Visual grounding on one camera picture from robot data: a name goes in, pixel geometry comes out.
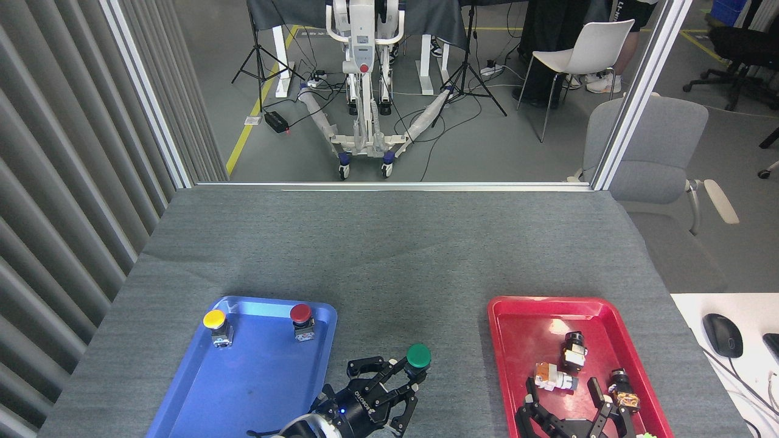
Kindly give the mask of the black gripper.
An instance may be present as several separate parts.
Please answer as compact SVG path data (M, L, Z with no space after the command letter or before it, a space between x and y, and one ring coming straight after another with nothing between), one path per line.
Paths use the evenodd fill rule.
M637 437L629 410L604 395L595 377L590 377L587 383L593 404L598 408L593 420L561 420L540 404L534 378L528 377L525 386L528 394L515 412L515 426L520 437L542 437L534 425L539 426L546 437L606 437L602 432L608 420L614 422L620 437Z
M405 367L407 359L384 360L382 356L350 361L346 389L335 394L333 425L342 436L369 436L388 426L395 436L403 436L417 405L416 391L427 376L427 368ZM409 379L395 390L384 383L404 371ZM390 418L391 410L403 402L403 413Z

